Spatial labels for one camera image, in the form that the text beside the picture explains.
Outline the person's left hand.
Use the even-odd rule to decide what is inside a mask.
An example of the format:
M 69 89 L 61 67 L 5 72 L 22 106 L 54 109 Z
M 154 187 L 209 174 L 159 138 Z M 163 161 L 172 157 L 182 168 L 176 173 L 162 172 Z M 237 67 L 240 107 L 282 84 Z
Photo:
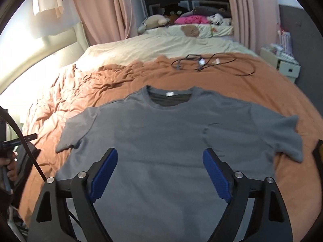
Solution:
M 12 152 L 11 156 L 8 158 L 1 157 L 0 165 L 1 167 L 7 168 L 7 177 L 10 181 L 15 181 L 18 177 L 17 163 L 16 163 L 16 154 Z

